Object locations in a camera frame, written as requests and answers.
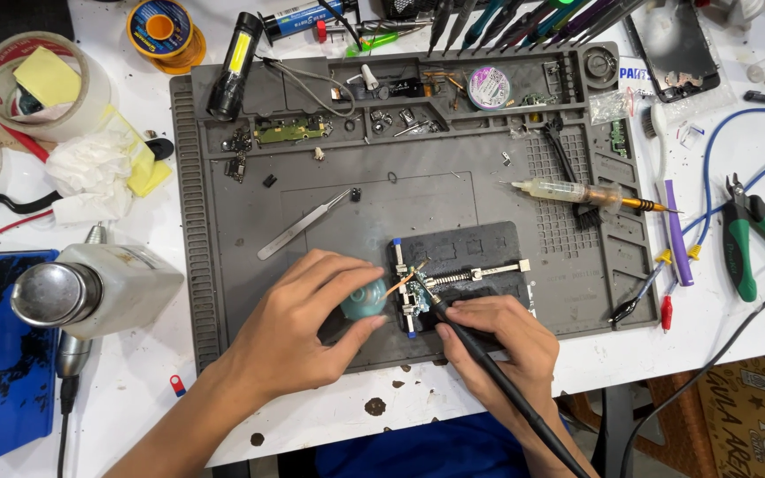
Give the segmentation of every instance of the gray silicone mat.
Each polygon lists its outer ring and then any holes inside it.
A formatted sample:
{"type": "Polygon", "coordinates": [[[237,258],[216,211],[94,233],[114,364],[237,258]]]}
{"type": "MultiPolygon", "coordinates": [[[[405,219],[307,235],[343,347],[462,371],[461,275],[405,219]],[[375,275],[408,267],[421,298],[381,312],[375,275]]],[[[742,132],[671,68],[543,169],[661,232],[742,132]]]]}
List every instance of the gray silicone mat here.
{"type": "MultiPolygon", "coordinates": [[[[286,60],[306,71],[329,71],[338,81],[354,76],[362,63],[377,77],[403,78],[419,77],[423,71],[468,72],[493,65],[510,77],[517,103],[527,93],[548,94],[549,87],[559,91],[558,102],[484,112],[461,97],[454,110],[456,90],[448,83],[441,83],[439,92],[427,98],[360,101],[355,131],[348,132],[344,120],[333,116],[334,130],[327,138],[297,144],[254,143],[243,184],[224,175],[225,162],[235,153],[220,148],[236,128],[251,125],[256,116],[291,119],[325,111],[290,81],[284,82],[281,74],[255,63],[244,114],[236,123],[218,123],[202,103],[219,66],[196,67],[190,76],[173,78],[170,91],[198,371],[226,350],[267,288],[312,247],[387,266],[385,248],[394,237],[505,220],[515,222],[521,258],[529,259],[527,279],[538,319],[560,338],[613,330],[606,320],[610,309],[632,297],[652,266],[646,218],[624,209],[615,215],[602,212],[604,224],[580,231],[567,203],[537,200],[497,181],[564,179],[556,153],[537,131],[560,115],[566,123],[562,143],[579,177],[586,182],[615,181],[627,195],[637,194],[632,142],[626,142],[630,159],[622,158],[611,150],[611,125],[589,125],[588,96],[617,88],[618,58],[613,43],[590,43],[549,54],[481,53],[472,58],[465,53],[462,60],[442,60],[438,54],[429,60],[423,54],[286,60]],[[549,85],[542,64],[553,61],[560,66],[559,82],[549,85]],[[419,120],[438,121],[441,131],[395,138],[404,128],[398,112],[407,106],[419,120]],[[394,117],[394,125],[381,135],[371,132],[370,114],[377,109],[394,117]],[[530,133],[514,138],[524,132],[523,125],[530,133]],[[313,159],[316,146],[325,152],[322,162],[313,159]],[[509,167],[502,164],[504,151],[512,160],[509,167]],[[396,184],[388,180],[389,172],[397,176],[396,184]],[[270,174],[277,181],[269,189],[262,181],[270,174]],[[305,212],[349,187],[362,189],[360,202],[340,202],[267,260],[256,257],[261,247],[305,212]]],[[[309,81],[328,104],[339,111],[348,109],[347,104],[328,100],[324,81],[309,81]]],[[[622,124],[628,131],[627,122],[622,124]]],[[[652,288],[619,328],[659,320],[655,297],[652,288]]],[[[399,330],[394,298],[385,312],[391,321],[362,347],[348,372],[440,357],[441,344],[433,332],[408,339],[399,330]]],[[[347,326],[339,313],[332,314],[319,332],[321,340],[333,343],[347,326]]]]}

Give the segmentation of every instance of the tape roll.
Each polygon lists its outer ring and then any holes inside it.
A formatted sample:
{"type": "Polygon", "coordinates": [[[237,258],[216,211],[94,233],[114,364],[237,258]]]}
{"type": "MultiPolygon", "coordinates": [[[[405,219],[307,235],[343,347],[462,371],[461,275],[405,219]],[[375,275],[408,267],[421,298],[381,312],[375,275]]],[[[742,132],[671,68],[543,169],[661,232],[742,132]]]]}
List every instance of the tape roll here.
{"type": "Polygon", "coordinates": [[[28,136],[61,143],[91,133],[111,101],[111,83],[102,66],[83,53],[75,43],[55,33],[29,31],[0,43],[0,123],[28,136]],[[41,124],[20,123],[17,114],[17,84],[14,70],[38,47],[58,55],[81,77],[78,97],[58,119],[41,124]]]}
{"type": "Polygon", "coordinates": [[[128,14],[128,40],[161,71],[190,72],[206,56],[206,38],[174,0],[146,0],[128,14]]]}

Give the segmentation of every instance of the white table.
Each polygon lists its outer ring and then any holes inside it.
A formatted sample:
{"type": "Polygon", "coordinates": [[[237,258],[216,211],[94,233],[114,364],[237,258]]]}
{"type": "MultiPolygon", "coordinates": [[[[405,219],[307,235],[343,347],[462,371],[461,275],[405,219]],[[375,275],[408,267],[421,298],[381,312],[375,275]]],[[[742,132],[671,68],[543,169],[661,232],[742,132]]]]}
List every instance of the white table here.
{"type": "MultiPolygon", "coordinates": [[[[221,63],[234,27],[238,3],[185,2],[195,23],[207,38],[204,63],[221,63]]],[[[272,13],[298,4],[298,0],[246,2],[249,11],[272,13]]],[[[173,138],[169,76],[133,51],[123,26],[129,9],[136,3],[101,4],[91,0],[71,1],[73,22],[79,46],[99,60],[112,79],[112,102],[139,131],[153,129],[173,138]]],[[[706,22],[722,57],[722,66],[734,91],[741,96],[748,89],[765,93],[765,84],[750,85],[745,69],[765,57],[765,13],[754,27],[742,32],[722,31],[706,22]]],[[[380,54],[426,51],[429,33],[418,34],[377,50],[380,54]]],[[[623,31],[613,28],[603,40],[619,43],[622,54],[630,54],[623,31]]],[[[339,55],[346,42],[319,45],[310,31],[276,42],[271,53],[290,58],[328,54],[339,55]]],[[[694,120],[708,132],[728,113],[749,105],[740,101],[727,109],[694,120]]],[[[657,158],[656,142],[640,140],[633,131],[637,154],[646,160],[657,158]]],[[[676,182],[677,202],[687,217],[697,216],[701,202],[701,156],[704,144],[693,150],[679,146],[671,132],[671,171],[676,182]]],[[[652,182],[651,167],[640,162],[643,184],[652,182]]],[[[170,164],[175,169],[175,160],[170,164]]],[[[715,201],[724,200],[723,180],[738,172],[750,177],[765,165],[765,115],[743,116],[723,132],[713,151],[711,178],[715,201]]],[[[18,201],[31,201],[48,193],[52,183],[44,175],[36,158],[6,150],[0,192],[18,201]]],[[[653,197],[653,188],[643,190],[653,197]]],[[[765,179],[755,192],[765,198],[765,179]]],[[[0,205],[0,226],[16,216],[0,205]]],[[[657,246],[663,244],[659,221],[649,221],[649,233],[657,246]]],[[[143,244],[185,270],[185,250],[181,234],[176,175],[160,185],[145,199],[134,202],[124,220],[111,225],[112,243],[143,244]]],[[[696,368],[715,352],[754,305],[743,303],[725,274],[721,251],[721,225],[713,221],[702,260],[693,266],[696,285],[680,288],[674,295],[672,331],[664,335],[659,327],[611,332],[561,342],[561,352],[554,373],[554,395],[561,391],[576,393],[617,385],[633,380],[672,374],[696,368]]],[[[35,221],[0,236],[0,251],[33,248],[63,249],[80,243],[89,224],[56,227],[48,218],[35,221]]],[[[755,276],[765,284],[765,242],[752,234],[751,255],[755,276]]],[[[665,288],[664,281],[658,288],[665,288]]],[[[765,297],[765,287],[761,287],[765,297]]],[[[731,362],[745,357],[765,355],[765,312],[749,327],[725,355],[731,362]]],[[[108,470],[176,402],[168,379],[178,374],[186,386],[193,385],[196,373],[190,335],[187,286],[147,328],[123,332],[95,341],[93,354],[82,375],[74,419],[67,443],[66,476],[92,477],[108,470]]],[[[430,362],[412,366],[409,372],[400,367],[351,374],[334,385],[282,397],[238,426],[209,461],[209,466],[271,455],[282,451],[312,447],[325,442],[345,440],[383,431],[383,427],[402,429],[430,422],[433,418],[454,418],[482,412],[480,404],[468,394],[452,366],[430,362]],[[393,380],[406,382],[399,389],[393,380]],[[372,397],[387,404],[386,412],[372,417],[364,405],[372,397]],[[260,447],[250,444],[250,435],[261,433],[260,447]]],[[[54,432],[47,438],[11,451],[0,458],[0,476],[48,477],[54,470],[60,415],[55,415],[54,432]]]]}

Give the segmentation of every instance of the right hand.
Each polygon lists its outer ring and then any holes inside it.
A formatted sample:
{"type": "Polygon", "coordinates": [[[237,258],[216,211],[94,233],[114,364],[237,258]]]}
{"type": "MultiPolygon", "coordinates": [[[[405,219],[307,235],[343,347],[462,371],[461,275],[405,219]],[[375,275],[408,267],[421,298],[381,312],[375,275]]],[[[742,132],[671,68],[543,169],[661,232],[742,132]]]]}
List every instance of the right hand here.
{"type": "MultiPolygon", "coordinates": [[[[448,308],[447,316],[457,324],[494,333],[510,357],[497,365],[542,417],[547,419],[550,413],[557,416],[551,382],[559,342],[518,300],[505,295],[456,301],[448,308]]],[[[451,326],[439,323],[436,330],[444,342],[444,356],[472,395],[518,440],[531,438],[533,432],[525,418],[483,367],[474,362],[451,326]]]]}

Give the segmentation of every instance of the cardboard box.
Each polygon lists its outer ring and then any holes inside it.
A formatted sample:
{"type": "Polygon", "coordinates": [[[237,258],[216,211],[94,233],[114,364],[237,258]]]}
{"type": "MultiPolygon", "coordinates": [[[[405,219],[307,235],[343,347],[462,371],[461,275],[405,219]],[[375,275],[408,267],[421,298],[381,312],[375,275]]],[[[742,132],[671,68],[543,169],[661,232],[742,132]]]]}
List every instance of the cardboard box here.
{"type": "Polygon", "coordinates": [[[718,365],[698,382],[722,478],[765,478],[765,357],[718,365]]]}

